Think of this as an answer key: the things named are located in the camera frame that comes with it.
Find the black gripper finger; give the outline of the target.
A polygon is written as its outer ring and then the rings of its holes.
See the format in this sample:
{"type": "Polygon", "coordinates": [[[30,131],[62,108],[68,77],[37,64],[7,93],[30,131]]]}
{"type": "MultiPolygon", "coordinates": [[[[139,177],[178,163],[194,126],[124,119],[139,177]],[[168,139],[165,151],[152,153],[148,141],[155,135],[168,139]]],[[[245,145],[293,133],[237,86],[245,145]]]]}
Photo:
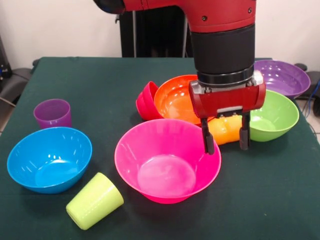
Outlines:
{"type": "Polygon", "coordinates": [[[204,143],[204,151],[206,154],[213,155],[215,153],[214,138],[209,131],[208,119],[201,118],[201,130],[204,143]]]}
{"type": "Polygon", "coordinates": [[[250,112],[243,113],[239,130],[239,144],[242,150],[248,150],[250,146],[250,119],[250,112]]]}

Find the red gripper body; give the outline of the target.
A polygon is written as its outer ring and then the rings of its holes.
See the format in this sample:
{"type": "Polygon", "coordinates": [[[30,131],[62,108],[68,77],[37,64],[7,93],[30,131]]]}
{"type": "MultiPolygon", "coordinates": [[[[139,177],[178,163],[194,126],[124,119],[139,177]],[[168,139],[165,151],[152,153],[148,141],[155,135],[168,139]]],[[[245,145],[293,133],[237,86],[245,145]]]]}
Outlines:
{"type": "Polygon", "coordinates": [[[218,118],[261,108],[266,97],[264,77],[260,71],[254,70],[248,81],[252,85],[240,84],[225,88],[204,87],[198,80],[191,81],[188,91],[195,115],[200,119],[218,118]]]}

